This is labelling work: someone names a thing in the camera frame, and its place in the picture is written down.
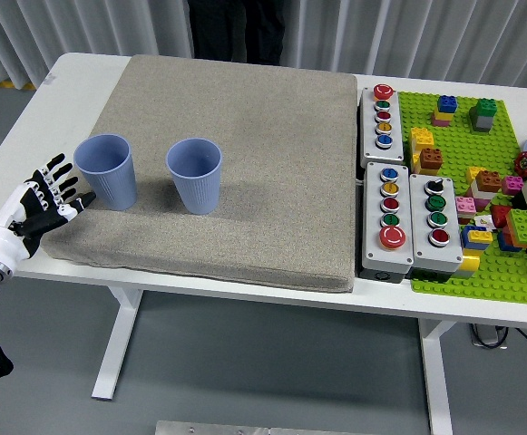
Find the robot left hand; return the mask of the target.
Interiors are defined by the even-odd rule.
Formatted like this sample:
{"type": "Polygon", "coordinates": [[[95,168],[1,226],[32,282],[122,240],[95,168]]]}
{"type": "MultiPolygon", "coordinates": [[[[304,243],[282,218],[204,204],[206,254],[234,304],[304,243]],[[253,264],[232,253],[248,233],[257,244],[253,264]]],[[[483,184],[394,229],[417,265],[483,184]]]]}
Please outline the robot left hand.
{"type": "Polygon", "coordinates": [[[77,194],[73,164],[61,153],[18,185],[0,209],[0,275],[10,276],[19,263],[34,256],[44,234],[82,213],[95,199],[77,194]]]}

